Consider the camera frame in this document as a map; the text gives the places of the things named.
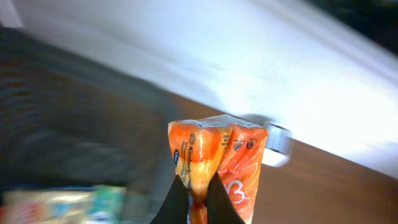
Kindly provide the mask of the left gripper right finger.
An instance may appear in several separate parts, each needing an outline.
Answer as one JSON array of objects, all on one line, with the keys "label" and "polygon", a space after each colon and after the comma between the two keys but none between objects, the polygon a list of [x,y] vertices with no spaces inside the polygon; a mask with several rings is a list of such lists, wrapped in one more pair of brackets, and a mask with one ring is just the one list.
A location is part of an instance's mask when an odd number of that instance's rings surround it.
[{"label": "left gripper right finger", "polygon": [[231,203],[217,172],[209,183],[206,202],[208,224],[245,224]]}]

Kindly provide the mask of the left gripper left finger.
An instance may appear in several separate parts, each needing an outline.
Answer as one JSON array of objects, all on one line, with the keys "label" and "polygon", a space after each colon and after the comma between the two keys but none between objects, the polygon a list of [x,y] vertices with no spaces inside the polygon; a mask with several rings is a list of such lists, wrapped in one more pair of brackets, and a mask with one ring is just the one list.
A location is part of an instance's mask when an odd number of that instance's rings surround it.
[{"label": "left gripper left finger", "polygon": [[178,175],[150,224],[187,224],[188,190]]}]

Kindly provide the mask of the orange tissue pack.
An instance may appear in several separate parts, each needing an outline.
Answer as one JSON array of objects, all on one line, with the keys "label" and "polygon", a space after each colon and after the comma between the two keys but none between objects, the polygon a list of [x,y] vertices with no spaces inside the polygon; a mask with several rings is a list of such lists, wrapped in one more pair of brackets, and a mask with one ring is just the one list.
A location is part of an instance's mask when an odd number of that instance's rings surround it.
[{"label": "orange tissue pack", "polygon": [[214,174],[238,215],[252,222],[267,136],[265,127],[227,114],[169,123],[175,170],[193,197],[189,223],[208,222],[205,198]]}]

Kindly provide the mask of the beige wet wipes pack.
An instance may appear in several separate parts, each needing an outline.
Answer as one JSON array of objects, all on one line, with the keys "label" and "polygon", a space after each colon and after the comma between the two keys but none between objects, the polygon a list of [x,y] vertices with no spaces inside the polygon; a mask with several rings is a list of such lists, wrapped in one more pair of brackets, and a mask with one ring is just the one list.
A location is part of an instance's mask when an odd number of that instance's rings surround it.
[{"label": "beige wet wipes pack", "polygon": [[17,189],[3,193],[3,224],[113,224],[119,222],[124,187]]}]

